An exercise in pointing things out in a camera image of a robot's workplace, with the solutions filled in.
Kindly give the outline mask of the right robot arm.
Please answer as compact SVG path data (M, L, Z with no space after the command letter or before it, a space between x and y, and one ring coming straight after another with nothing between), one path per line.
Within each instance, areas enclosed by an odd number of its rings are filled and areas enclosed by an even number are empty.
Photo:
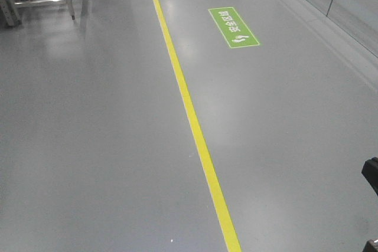
M365 161L361 173L377 194L377 157L373 157ZM364 246L363 252L377 252L377 240L367 241Z

